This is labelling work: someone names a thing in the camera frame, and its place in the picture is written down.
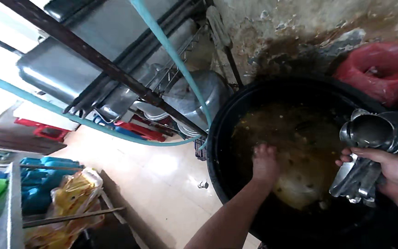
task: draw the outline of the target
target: metal pot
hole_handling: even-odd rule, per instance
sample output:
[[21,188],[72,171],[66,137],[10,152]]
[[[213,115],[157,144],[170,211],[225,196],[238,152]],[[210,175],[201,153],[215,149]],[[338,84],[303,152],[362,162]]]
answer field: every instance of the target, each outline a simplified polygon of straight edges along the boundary
[[[221,76],[214,71],[194,71],[191,72],[191,76],[199,87],[200,93],[213,119],[220,107],[233,93],[232,89],[229,88],[224,83]],[[202,105],[199,103],[185,78],[176,82],[170,91],[162,98],[201,129],[208,131],[207,119],[202,111]],[[178,122],[176,119],[175,121],[180,131],[185,135],[198,135],[198,133],[186,127],[183,123]]]

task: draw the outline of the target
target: water hose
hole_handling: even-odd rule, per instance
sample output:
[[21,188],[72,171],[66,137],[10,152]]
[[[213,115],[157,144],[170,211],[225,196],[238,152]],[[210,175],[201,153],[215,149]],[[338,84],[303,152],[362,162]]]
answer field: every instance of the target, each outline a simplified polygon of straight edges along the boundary
[[80,117],[78,117],[76,115],[63,114],[62,113],[63,109],[59,108],[58,106],[53,105],[52,103],[49,103],[49,102],[47,102],[47,101],[45,101],[45,100],[43,100],[41,98],[38,98],[35,95],[33,95],[31,93],[28,93],[28,92],[26,92],[26,91],[24,91],[24,90],[22,90],[22,89],[20,89],[18,87],[15,87],[14,85],[12,85],[12,84],[10,84],[10,83],[8,83],[6,81],[3,81],[2,79],[0,79],[0,88],[3,89],[3,90],[6,90],[8,92],[13,93],[14,95],[16,95],[16,96],[18,96],[18,97],[20,97],[22,99],[30,101],[33,104],[36,104],[36,105],[41,106],[41,107],[43,107],[43,108],[45,108],[45,109],[47,109],[49,111],[52,111],[52,112],[54,112],[56,114],[64,116],[64,117],[68,118],[71,121],[80,123],[82,125],[88,126],[88,127],[93,128],[95,130],[98,130],[100,132],[107,133],[109,135],[115,136],[117,138],[128,140],[130,142],[135,142],[135,143],[138,143],[138,144],[144,144],[144,145],[150,145],[150,146],[176,146],[176,145],[186,144],[186,143],[189,143],[189,142],[192,142],[192,141],[196,140],[197,138],[200,138],[200,136],[196,136],[196,137],[187,139],[185,141],[172,142],[172,143],[159,143],[159,142],[151,142],[151,141],[141,140],[139,138],[130,137],[130,136],[118,133],[118,132],[116,132],[114,130],[110,130],[110,129],[104,127],[104,126],[101,126],[99,124],[95,124],[95,123],[91,122],[88,119],[82,119],[82,118],[80,118]]
[[[131,5],[133,5],[133,7],[136,9],[136,11],[141,15],[142,19],[147,24],[147,26],[150,28],[150,30],[158,38],[158,40],[160,41],[162,46],[165,48],[167,53],[170,55],[170,57],[172,58],[174,63],[176,63],[176,66],[179,68],[182,75],[187,80],[191,89],[193,90],[196,97],[198,98],[199,103],[202,105],[202,110],[205,113],[205,117],[207,119],[208,128],[210,128],[211,122],[213,120],[211,119],[210,113],[208,112],[207,104],[205,103],[205,101],[202,97],[202,94],[199,91],[199,88],[197,87],[193,77],[191,76],[190,71],[188,71],[184,62],[181,60],[179,54],[177,54],[177,51],[174,49],[173,45],[171,44],[171,42],[169,41],[167,36],[164,34],[164,32],[161,29],[161,27],[159,26],[159,24],[153,18],[151,13],[148,11],[147,7],[142,2],[142,0],[130,0],[130,2],[131,2]],[[206,144],[207,144],[207,140],[205,140],[205,143],[201,146],[200,149],[205,147]]]

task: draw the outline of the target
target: left hand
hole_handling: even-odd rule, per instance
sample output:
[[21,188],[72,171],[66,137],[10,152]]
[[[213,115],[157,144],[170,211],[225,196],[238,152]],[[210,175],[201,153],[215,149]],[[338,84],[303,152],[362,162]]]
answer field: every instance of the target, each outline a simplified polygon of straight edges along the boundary
[[273,189],[280,175],[276,151],[276,147],[267,144],[254,147],[252,181],[265,184],[270,189]]

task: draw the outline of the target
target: right hand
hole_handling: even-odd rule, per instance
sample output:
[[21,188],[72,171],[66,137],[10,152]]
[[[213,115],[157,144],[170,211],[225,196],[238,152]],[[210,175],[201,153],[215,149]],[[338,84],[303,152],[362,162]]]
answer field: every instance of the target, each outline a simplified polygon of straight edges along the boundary
[[343,162],[351,162],[351,153],[380,163],[386,184],[379,186],[379,190],[391,199],[398,198],[398,154],[370,148],[345,148],[336,164],[341,166]]

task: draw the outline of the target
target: concrete wall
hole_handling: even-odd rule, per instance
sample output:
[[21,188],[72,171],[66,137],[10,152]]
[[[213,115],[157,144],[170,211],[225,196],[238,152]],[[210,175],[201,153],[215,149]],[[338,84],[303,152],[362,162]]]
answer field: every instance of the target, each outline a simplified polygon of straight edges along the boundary
[[[279,72],[329,74],[335,58],[357,46],[398,42],[398,0],[214,2],[233,40],[232,52],[245,83]],[[225,74],[232,76],[222,53],[219,58]]]

